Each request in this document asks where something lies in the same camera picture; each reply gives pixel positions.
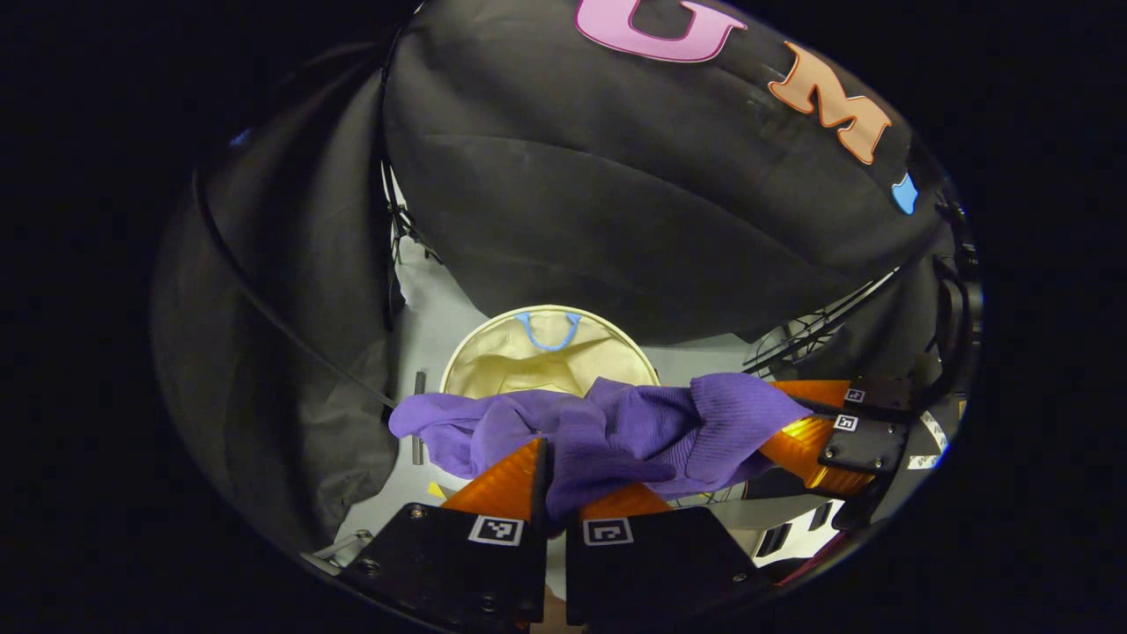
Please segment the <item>cream laundry hamper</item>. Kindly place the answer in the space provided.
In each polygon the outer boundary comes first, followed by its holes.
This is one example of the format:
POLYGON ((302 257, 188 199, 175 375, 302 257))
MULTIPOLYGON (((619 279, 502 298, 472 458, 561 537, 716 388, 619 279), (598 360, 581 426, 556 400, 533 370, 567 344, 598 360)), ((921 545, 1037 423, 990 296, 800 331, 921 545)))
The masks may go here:
POLYGON ((545 390, 583 398, 598 379, 658 386, 659 373, 622 329, 575 306, 523 306, 468 333, 440 392, 471 400, 545 390))

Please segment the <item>purple ribbed shirt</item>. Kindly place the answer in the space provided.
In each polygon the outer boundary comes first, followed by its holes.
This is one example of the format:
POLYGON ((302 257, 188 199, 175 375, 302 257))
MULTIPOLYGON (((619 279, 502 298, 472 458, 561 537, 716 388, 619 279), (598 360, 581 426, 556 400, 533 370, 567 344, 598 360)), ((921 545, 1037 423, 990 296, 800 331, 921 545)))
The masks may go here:
POLYGON ((543 440, 553 465, 547 511, 561 525, 621 486, 644 484, 674 500, 757 477, 772 466, 765 443, 806 417, 810 409, 767 381, 728 372, 685 387, 600 378, 583 396, 415 394, 394 407, 389 428, 420 438, 433 464, 462 479, 543 440))

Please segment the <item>black tripod stand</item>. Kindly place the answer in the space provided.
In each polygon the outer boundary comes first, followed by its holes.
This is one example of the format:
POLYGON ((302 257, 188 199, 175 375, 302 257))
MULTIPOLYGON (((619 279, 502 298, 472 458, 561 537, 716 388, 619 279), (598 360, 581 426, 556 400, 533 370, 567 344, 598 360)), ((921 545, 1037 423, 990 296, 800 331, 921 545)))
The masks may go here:
POLYGON ((895 284, 902 282, 904 273, 905 268, 894 268, 885 276, 863 284, 844 300, 777 325, 752 343, 740 370, 749 376, 766 378, 773 373, 771 370, 773 365, 780 361, 798 361, 810 352, 825 348, 829 343, 829 338, 845 325, 850 316, 880 298, 882 293, 891 291, 895 284))
POLYGON ((390 149, 387 143, 387 93, 389 93, 389 79, 392 64, 394 64, 394 52, 397 52, 400 36, 405 33, 407 24, 409 24, 409 20, 405 19, 401 24, 394 26, 390 41, 387 42, 384 57, 382 64, 379 66, 378 109, 375 109, 375 168, 378 168, 379 184, 381 184, 379 188, 382 191, 382 209, 387 212, 387 220, 389 220, 390 227, 389 257, 387 257, 387 304, 384 305, 384 324, 390 329, 394 328, 397 318, 407 304, 397 276, 397 265, 401 264, 400 245, 402 240, 410 240, 416 245, 421 247, 425 260, 432 259, 440 266, 446 264, 427 244, 415 227, 415 221, 410 216, 405 200, 397 193, 394 166, 392 166, 390 149))

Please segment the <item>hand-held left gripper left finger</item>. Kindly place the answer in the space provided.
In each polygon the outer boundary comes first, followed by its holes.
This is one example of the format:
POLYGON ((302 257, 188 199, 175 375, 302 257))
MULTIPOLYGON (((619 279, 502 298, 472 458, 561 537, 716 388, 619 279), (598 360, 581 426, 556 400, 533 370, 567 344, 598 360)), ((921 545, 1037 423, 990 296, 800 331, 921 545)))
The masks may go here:
POLYGON ((403 504, 341 582, 434 629, 531 629, 544 617, 550 467, 534 439, 443 504, 403 504))

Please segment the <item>black backdrop cloth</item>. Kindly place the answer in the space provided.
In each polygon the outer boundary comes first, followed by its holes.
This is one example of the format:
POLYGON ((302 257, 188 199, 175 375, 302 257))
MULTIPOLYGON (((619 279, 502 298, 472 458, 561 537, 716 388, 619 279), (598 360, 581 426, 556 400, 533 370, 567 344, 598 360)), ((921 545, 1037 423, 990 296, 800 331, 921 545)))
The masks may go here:
MULTIPOLYGON (((370 159, 381 68, 397 193, 443 261, 401 242, 407 304, 392 393, 477 321, 576 306, 645 346, 722 342, 905 268, 802 377, 909 370, 934 328, 934 255, 953 252, 950 181, 909 122, 828 54, 724 0, 392 0, 360 41, 281 80, 205 153, 370 159)), ((151 332, 174 429, 218 494, 282 550, 316 550, 387 477, 230 472, 186 426, 168 276, 185 191, 154 269, 151 332)))

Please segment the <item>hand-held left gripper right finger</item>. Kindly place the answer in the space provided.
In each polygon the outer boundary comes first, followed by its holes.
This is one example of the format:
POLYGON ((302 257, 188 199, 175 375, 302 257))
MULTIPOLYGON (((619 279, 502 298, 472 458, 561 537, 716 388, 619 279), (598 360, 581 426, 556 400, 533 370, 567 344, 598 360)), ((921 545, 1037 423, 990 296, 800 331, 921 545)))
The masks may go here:
POLYGON ((566 528, 566 619, 582 629, 673 629, 777 593, 715 514, 649 486, 583 504, 566 528))

